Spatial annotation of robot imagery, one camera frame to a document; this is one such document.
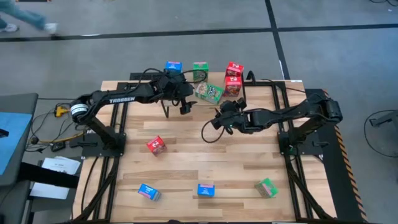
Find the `concrete floor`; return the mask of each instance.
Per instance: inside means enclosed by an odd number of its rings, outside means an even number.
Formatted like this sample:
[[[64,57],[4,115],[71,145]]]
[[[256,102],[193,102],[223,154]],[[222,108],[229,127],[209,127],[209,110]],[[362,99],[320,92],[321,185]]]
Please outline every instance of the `concrete floor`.
[[[346,26],[398,23],[398,7],[368,0],[272,0],[278,27]],[[263,0],[53,0],[19,3],[59,22],[62,35],[270,27]],[[43,33],[22,22],[15,34]],[[339,101],[346,149],[370,222],[396,223],[397,159],[373,152],[363,136],[364,119],[372,112],[397,109],[398,29],[281,32],[291,79],[306,88],[324,88]],[[166,60],[190,65],[206,60],[222,72],[230,60],[260,78],[281,79],[272,33],[212,34],[175,37],[0,42],[0,95],[37,92],[40,97],[75,98],[97,90],[102,80],[127,80],[130,72],[162,68]],[[39,101],[36,114],[59,101]],[[39,136],[54,137],[62,121],[51,118]],[[396,130],[387,124],[369,128],[370,141],[384,153],[397,154]],[[79,149],[25,155],[27,162],[45,157],[79,156]],[[70,203],[39,212],[35,223],[65,221]]]

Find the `person's leg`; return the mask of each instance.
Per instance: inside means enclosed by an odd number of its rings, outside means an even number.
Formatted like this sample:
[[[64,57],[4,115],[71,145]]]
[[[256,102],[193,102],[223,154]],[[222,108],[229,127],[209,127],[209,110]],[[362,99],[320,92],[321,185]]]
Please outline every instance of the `person's leg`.
[[[20,10],[19,7],[14,4],[13,1],[6,1],[6,2],[0,1],[0,11],[9,14],[10,16],[15,17],[16,19],[22,20],[34,26],[36,29],[44,30],[45,27],[44,16],[34,12]]]

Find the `cardboard box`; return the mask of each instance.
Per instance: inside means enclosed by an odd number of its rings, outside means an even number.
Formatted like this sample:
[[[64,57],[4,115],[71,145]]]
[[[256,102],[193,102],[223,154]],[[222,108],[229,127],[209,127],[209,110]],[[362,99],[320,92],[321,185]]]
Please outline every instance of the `cardboard box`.
[[[147,147],[155,156],[167,150],[166,145],[159,136],[148,142]]]
[[[220,102],[223,92],[224,90],[218,86],[201,82],[195,90],[195,96],[217,105]]]
[[[157,201],[160,198],[161,193],[152,187],[149,187],[146,184],[141,184],[139,187],[138,193],[153,200]]]
[[[260,181],[258,184],[254,186],[263,197],[272,198],[278,193],[278,189],[272,183],[272,181],[268,178]]]
[[[214,197],[215,191],[216,191],[215,185],[198,184],[198,195],[199,196]]]
[[[225,77],[225,89],[223,96],[239,96],[242,88],[242,77]]]
[[[194,62],[193,63],[193,81],[194,82],[199,82],[199,81],[207,82],[208,77],[206,77],[203,80],[203,78],[205,77],[206,74],[203,71],[196,71],[196,70],[204,70],[208,74],[209,73],[209,65],[207,64],[207,62]]]
[[[180,74],[182,72],[182,63],[167,61],[165,70],[170,72],[170,74]]]
[[[226,67],[225,76],[234,76],[234,77],[242,77],[243,74],[243,65],[238,63],[229,62]]]

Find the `black floor line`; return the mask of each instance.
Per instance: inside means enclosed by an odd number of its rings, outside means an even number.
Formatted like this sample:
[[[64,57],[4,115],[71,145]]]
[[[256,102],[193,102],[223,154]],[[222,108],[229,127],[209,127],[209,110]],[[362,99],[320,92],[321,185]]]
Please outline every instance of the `black floor line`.
[[[0,42],[34,42],[49,40],[94,40],[94,39],[119,39],[133,37],[167,37],[181,35],[207,35],[207,34],[250,34],[270,32],[271,28],[236,28],[236,29],[207,29],[207,30],[185,30],[185,31],[159,31],[159,32],[137,32],[122,34],[92,34],[92,35],[66,35],[53,37],[10,37],[0,38]]]
[[[272,35],[274,36],[276,52],[278,54],[279,63],[280,63],[281,69],[282,69],[282,75],[285,80],[290,80],[289,69],[287,69],[285,54],[284,54],[284,50],[282,48],[282,43],[280,42],[280,37],[279,37],[279,33],[278,33],[278,28],[276,26],[274,11],[272,10],[272,6],[271,6],[271,1],[270,0],[265,0],[265,1],[266,1],[267,11],[268,11],[269,22],[271,23]]]
[[[278,30],[278,32],[298,32],[298,31],[360,30],[360,29],[388,29],[388,28],[398,28],[398,24],[315,26],[315,27],[280,27],[277,30]]]

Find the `wooden tabletop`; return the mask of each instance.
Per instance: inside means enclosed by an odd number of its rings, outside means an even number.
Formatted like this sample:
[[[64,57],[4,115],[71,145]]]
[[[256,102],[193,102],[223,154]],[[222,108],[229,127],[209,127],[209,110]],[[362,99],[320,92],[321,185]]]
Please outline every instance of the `wooden tabletop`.
[[[223,79],[224,73],[209,74],[209,82],[215,85],[222,86]],[[104,81],[101,89],[114,90],[118,82],[121,81]],[[302,82],[285,82],[287,87],[304,89]],[[305,99],[304,93],[293,90],[287,90],[287,93],[291,106]],[[198,102],[191,113],[180,115],[178,107],[170,107],[168,119],[160,103],[129,104],[125,129],[127,144],[120,160],[111,221],[293,221],[294,211],[285,162],[279,154],[277,125],[254,134],[241,134],[235,130],[232,136],[224,133],[218,142],[207,144],[201,139],[200,131],[206,121],[214,118],[214,108],[219,106],[194,96],[191,99]],[[247,86],[246,99],[247,109],[275,109],[269,87]],[[112,107],[103,107],[97,115],[104,124],[110,123]],[[298,126],[303,121],[301,119],[294,124]],[[219,133],[211,125],[205,129],[207,139],[214,139]],[[155,157],[146,143],[157,135],[165,141],[167,152]],[[309,191],[325,211],[335,217],[323,164],[313,156],[302,156],[302,160]],[[73,204],[75,216],[80,214],[83,188],[93,161],[93,158],[89,158],[83,163]],[[97,191],[101,166],[102,158],[98,159],[88,183],[84,206]],[[262,198],[254,188],[254,184],[265,178],[270,178],[279,189],[275,198]],[[159,190],[162,193],[160,200],[153,202],[138,194],[141,184]],[[198,197],[198,184],[215,184],[215,196]],[[299,189],[297,192],[301,215],[305,217]],[[100,217],[104,217],[107,196],[106,192]]]

